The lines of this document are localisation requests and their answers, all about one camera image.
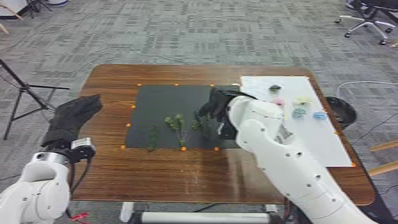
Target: table leg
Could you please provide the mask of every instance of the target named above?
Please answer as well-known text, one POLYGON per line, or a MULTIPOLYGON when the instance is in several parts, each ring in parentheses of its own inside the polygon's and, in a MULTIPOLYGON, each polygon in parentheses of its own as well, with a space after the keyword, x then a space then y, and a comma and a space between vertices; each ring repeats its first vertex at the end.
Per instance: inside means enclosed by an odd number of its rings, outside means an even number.
POLYGON ((123 202, 121 206, 121 221, 128 222, 133 214, 133 202, 123 202))

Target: green plant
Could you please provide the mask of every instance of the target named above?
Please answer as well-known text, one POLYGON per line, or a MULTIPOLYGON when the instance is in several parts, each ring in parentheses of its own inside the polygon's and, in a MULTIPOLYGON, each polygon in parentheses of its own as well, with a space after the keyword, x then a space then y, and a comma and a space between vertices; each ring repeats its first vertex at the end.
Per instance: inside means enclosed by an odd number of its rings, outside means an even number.
POLYGON ((149 146, 147 146, 149 152, 156 149, 156 145, 158 145, 158 127, 153 125, 149 133, 149 146))
POLYGON ((185 147, 188 132, 185 130, 185 119, 183 115, 176 114, 174 117, 165 117, 165 124, 170 130, 176 132, 179 147, 185 147))

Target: chair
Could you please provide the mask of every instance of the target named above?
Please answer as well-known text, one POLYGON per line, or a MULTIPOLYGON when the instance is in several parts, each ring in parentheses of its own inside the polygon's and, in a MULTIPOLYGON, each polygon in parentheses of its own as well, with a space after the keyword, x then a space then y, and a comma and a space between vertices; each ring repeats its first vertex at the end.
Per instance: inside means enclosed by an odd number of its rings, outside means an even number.
MULTIPOLYGON (((7 7, 7 5, 3 5, 3 3, 0 3, 0 7, 2 7, 5 10, 9 10, 9 12, 11 12, 12 15, 16 16, 16 18, 18 18, 19 20, 23 20, 21 16, 19 16, 18 13, 14 12, 14 10, 7 7)), ((9 34, 9 31, 7 31, 5 26, 3 26, 2 23, 0 23, 0 29, 2 29, 2 31, 9 34)))
MULTIPOLYGON (((375 146, 369 151, 378 151, 378 150, 384 150, 384 149, 391 149, 391 148, 396 148, 398 147, 398 140, 393 141, 393 142, 387 142, 385 144, 375 146)), ((369 173, 369 176, 375 176, 393 170, 398 169, 398 161, 384 164, 382 166, 378 166, 377 168, 373 168, 368 173, 369 173)))
POLYGON ((368 25, 375 28, 377 32, 382 35, 382 40, 378 42, 380 45, 387 44, 389 36, 385 33, 393 32, 393 28, 396 27, 391 23, 382 22, 375 19, 378 12, 382 12, 391 20, 398 23, 398 18, 391 14, 391 12, 398 12, 398 1, 396 0, 355 0, 352 3, 353 9, 359 12, 361 18, 353 16, 341 15, 336 23, 341 23, 341 19, 350 19, 361 21, 361 23, 348 29, 345 37, 350 38, 352 32, 368 25))

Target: camera tripod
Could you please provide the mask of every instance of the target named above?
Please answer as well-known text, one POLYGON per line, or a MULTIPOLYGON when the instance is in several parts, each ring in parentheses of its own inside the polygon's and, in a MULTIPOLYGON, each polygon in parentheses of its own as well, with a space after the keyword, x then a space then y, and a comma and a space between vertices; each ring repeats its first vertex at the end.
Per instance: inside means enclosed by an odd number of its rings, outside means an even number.
POLYGON ((18 96, 16 96, 16 102, 14 102, 14 108, 12 108, 12 113, 11 113, 11 117, 9 117, 9 123, 7 123, 7 129, 5 129, 5 133, 3 133, 3 140, 7 140, 9 138, 9 131, 11 131, 11 127, 12 127, 12 122, 16 120, 19 120, 23 117, 27 117, 30 114, 34 114, 35 112, 43 111, 43 110, 55 110, 55 106, 50 104, 50 100, 53 97, 53 93, 57 89, 62 90, 69 90, 69 88, 66 87, 57 87, 57 86, 41 86, 41 85, 30 85, 28 83, 25 83, 14 73, 14 71, 11 70, 3 60, 0 59, 0 66, 3 67, 16 83, 19 86, 16 86, 18 88, 18 96), (48 98, 44 99, 34 92, 32 88, 41 88, 41 89, 51 89, 48 98), (21 95, 23 93, 28 94, 28 96, 32 97, 35 103, 39 104, 39 108, 34 109, 32 111, 28 111, 27 113, 23 113, 19 116, 16 116, 16 111, 18 111, 18 106, 19 106, 19 101, 21 101, 21 95))

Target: chair leg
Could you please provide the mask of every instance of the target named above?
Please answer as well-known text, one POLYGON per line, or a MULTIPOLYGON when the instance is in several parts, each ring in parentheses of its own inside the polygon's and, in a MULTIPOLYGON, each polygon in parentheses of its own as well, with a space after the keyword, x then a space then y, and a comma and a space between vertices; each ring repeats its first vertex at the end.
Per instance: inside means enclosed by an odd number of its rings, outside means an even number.
POLYGON ((368 173, 369 173, 369 176, 375 176, 382 173, 387 173, 389 171, 396 170, 398 169, 398 161, 387 163, 385 165, 378 166, 377 168, 373 168, 368 173))
POLYGON ((369 25, 369 22, 359 23, 350 29, 346 33, 352 33, 362 26, 369 25))
POLYGON ((3 4, 0 4, 0 7, 3 7, 3 8, 9 10, 9 12, 12 13, 12 15, 16 16, 16 18, 18 18, 19 20, 23 20, 21 16, 19 16, 18 13, 14 12, 14 10, 9 8, 9 6, 5 6, 3 4))
POLYGON ((385 23, 385 22, 382 22, 382 21, 375 21, 375 23, 377 23, 378 25, 384 25, 384 26, 391 27, 391 28, 396 27, 391 23, 385 23))
POLYGON ((378 150, 384 150, 384 149, 391 149, 398 147, 398 140, 377 145, 375 147, 369 148, 369 151, 378 151, 378 150))
POLYGON ((382 29, 380 29, 378 25, 377 25, 375 23, 369 23, 369 25, 373 26, 377 32, 380 33, 380 35, 382 35, 382 39, 387 40, 389 37, 387 37, 385 33, 382 32, 382 29))
POLYGON ((364 21, 364 19, 362 18, 357 18, 357 17, 353 17, 353 16, 339 16, 339 19, 350 19, 350 20, 355 20, 355 21, 364 21))
POLYGON ((9 30, 5 29, 5 27, 3 27, 3 24, 0 23, 0 30, 3 31, 3 33, 7 33, 9 34, 9 30))

